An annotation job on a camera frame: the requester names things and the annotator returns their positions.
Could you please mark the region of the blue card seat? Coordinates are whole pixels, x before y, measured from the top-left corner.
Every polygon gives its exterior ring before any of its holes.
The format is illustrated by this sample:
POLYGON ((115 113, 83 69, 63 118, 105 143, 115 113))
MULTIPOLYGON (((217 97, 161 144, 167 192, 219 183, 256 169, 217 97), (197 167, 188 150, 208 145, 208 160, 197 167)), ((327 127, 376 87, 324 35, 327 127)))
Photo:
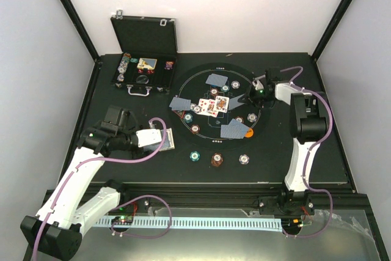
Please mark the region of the blue card seat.
POLYGON ((191 110, 191 100, 173 97, 169 104, 169 108, 173 111, 189 111, 191 110))

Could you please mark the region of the green chip top seat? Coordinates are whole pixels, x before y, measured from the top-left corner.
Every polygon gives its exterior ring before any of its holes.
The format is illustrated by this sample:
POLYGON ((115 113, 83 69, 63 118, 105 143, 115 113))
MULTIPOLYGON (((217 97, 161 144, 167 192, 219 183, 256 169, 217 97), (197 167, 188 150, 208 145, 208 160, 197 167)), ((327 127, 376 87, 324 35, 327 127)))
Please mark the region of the green chip top seat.
POLYGON ((221 87, 222 92, 228 92, 230 90, 230 87, 228 85, 224 85, 221 87))

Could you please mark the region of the blue cards bottom seat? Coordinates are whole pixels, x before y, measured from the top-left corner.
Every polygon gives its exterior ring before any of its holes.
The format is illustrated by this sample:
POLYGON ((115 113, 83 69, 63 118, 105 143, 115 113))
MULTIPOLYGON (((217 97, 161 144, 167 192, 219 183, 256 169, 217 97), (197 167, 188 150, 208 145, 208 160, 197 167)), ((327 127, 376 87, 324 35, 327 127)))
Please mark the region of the blue cards bottom seat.
POLYGON ((224 139, 243 139, 249 127, 236 119, 232 119, 228 125, 221 125, 220 137, 224 139))

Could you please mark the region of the green chip seat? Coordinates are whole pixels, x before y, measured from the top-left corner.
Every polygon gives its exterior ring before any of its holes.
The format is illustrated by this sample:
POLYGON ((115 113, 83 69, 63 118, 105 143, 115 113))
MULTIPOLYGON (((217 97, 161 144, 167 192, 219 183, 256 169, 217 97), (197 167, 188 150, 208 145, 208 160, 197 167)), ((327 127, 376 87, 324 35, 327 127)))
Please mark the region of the green chip seat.
POLYGON ((189 123, 189 122, 192 122, 192 114, 188 113, 188 114, 185 114, 184 116, 184 121, 189 123))
POLYGON ((224 85, 221 87, 222 92, 228 92, 230 90, 230 87, 228 85, 224 85))

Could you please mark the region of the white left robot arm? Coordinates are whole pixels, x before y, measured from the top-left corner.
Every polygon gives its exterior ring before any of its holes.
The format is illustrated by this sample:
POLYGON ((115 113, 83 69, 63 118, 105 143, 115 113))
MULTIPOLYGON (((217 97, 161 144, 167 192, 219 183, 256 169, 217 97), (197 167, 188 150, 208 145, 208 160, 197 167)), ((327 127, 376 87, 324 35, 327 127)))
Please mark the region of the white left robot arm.
POLYGON ((162 148, 167 128, 150 127, 132 131, 104 123, 82 134, 72 161, 49 199, 35 216, 25 216, 20 228, 32 249, 32 259, 42 252, 59 260, 70 260, 83 236, 105 214, 125 211, 137 199, 125 187, 108 181, 99 192, 81 205, 80 201, 104 163, 136 164, 153 158, 162 148))

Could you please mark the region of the blue card being dealt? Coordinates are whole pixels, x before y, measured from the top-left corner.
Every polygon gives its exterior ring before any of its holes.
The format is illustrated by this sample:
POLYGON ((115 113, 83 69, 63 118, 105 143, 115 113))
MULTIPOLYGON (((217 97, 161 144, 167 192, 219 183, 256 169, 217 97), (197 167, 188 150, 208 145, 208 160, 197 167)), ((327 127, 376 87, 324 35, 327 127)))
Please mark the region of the blue card being dealt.
POLYGON ((231 98, 228 103, 228 110, 231 111, 241 105, 244 105, 244 103, 242 102, 243 96, 244 94, 231 98))

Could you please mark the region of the blue cards seat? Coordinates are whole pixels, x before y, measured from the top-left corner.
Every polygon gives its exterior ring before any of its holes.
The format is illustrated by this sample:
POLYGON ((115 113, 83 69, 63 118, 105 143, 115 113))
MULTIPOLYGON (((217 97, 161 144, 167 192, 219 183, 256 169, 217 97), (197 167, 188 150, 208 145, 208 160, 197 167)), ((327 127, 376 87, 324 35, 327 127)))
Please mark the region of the blue cards seat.
POLYGON ((228 80, 227 76, 222 76, 222 75, 217 75, 212 73, 207 77, 205 83, 211 86, 222 87, 226 84, 227 80, 228 80))
POLYGON ((243 139, 249 127, 236 119, 232 119, 228 125, 221 125, 220 137, 224 139, 243 139))

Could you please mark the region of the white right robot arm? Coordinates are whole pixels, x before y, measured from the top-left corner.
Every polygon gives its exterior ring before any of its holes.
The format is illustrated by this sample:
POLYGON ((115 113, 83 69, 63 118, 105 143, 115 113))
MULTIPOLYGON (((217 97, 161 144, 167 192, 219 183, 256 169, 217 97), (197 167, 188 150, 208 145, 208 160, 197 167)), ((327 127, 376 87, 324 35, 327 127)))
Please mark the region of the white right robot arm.
POLYGON ((330 135, 332 117, 325 99, 318 93, 290 82, 254 81, 240 103, 262 108, 275 101, 290 107, 289 129, 293 151, 276 205, 284 215, 295 215, 308 202, 309 178, 316 152, 330 135))

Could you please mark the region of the blue playing card deck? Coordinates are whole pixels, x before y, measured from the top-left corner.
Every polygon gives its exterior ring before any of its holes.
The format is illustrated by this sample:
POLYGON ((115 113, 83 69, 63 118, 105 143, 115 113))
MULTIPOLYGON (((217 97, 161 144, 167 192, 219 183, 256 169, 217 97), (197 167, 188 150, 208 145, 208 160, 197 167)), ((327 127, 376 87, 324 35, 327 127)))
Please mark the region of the blue playing card deck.
MULTIPOLYGON (((154 152, 158 147, 159 147, 160 143, 156 143, 156 144, 152 144, 152 145, 146 145, 145 147, 143 147, 143 149, 145 151, 149 151, 149 152, 154 152)), ((167 129, 167 134, 166 134, 166 138, 163 142, 163 145, 162 147, 160 148, 160 152, 163 152, 163 151, 167 151, 167 150, 172 150, 175 148, 175 143, 174 143, 174 137, 173 137, 173 133, 172 133, 172 129, 171 128, 168 128, 167 129)))

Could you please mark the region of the orange poker chip stack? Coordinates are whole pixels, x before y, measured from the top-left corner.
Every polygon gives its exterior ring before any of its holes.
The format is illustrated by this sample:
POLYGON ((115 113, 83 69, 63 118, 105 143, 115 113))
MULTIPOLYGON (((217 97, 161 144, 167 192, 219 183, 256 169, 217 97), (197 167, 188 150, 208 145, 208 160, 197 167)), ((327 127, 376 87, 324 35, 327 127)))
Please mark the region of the orange poker chip stack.
POLYGON ((211 157, 211 165, 214 167, 219 167, 223 163, 224 159, 220 153, 215 153, 211 157))

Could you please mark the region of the blue white poker chip stack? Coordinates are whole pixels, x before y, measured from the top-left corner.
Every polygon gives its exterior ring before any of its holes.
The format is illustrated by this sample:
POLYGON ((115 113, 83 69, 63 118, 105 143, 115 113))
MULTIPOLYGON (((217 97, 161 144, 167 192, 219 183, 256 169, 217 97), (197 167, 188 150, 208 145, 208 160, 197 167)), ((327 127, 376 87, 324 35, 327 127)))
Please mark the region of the blue white poker chip stack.
POLYGON ((247 155, 245 155, 245 154, 240 155, 240 156, 239 156, 239 162, 240 162, 241 164, 246 165, 246 164, 249 163, 249 157, 248 157, 247 155))

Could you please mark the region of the green poker chip stack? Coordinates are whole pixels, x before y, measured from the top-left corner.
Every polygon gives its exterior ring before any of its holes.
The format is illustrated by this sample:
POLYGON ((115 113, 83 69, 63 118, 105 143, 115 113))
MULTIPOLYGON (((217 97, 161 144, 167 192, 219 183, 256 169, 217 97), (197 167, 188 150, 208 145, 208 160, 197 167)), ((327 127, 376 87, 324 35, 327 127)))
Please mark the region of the green poker chip stack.
POLYGON ((193 162, 196 162, 200 159, 200 153, 197 152, 197 151, 192 151, 190 154, 189 154, 189 158, 191 161, 193 162))

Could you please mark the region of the blue cards top seat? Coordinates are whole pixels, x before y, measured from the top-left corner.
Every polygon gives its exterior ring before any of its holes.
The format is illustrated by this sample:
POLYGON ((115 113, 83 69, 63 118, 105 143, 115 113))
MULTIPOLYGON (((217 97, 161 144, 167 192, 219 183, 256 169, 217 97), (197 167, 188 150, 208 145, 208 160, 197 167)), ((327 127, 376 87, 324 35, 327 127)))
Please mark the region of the blue cards top seat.
POLYGON ((227 76, 222 76, 222 75, 217 75, 212 73, 207 77, 205 83, 211 86, 222 87, 226 84, 227 80, 228 80, 227 76))

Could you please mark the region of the orange dealer button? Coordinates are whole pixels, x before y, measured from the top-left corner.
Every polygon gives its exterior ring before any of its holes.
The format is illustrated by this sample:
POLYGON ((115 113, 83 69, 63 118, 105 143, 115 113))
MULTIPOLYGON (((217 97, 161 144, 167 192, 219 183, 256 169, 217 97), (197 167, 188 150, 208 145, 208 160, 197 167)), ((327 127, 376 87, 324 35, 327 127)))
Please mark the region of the orange dealer button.
POLYGON ((246 138, 251 138, 254 135, 254 131, 252 128, 249 128, 247 133, 245 134, 246 138))

